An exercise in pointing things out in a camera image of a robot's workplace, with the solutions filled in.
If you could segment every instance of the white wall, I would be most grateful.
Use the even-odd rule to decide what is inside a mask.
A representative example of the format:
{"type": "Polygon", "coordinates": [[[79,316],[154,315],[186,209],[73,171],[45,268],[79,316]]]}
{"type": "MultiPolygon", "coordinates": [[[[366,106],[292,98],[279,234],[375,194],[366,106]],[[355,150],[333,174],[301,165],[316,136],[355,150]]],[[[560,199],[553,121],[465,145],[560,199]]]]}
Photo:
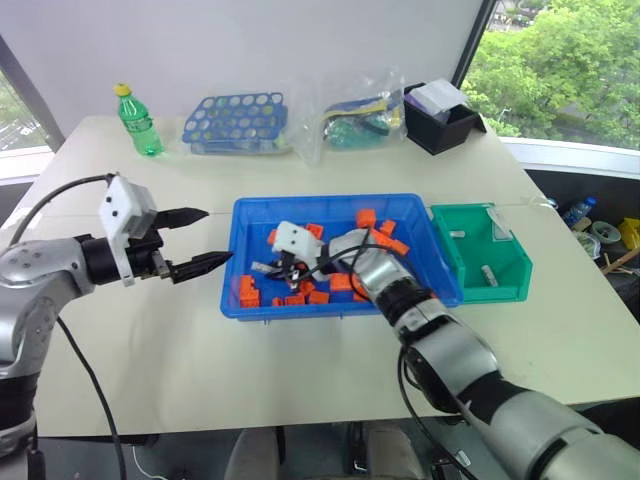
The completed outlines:
{"type": "Polygon", "coordinates": [[[342,65],[451,78],[480,0],[13,0],[0,34],[65,135],[113,114],[124,81],[154,115],[216,86],[270,89],[342,65]]]}

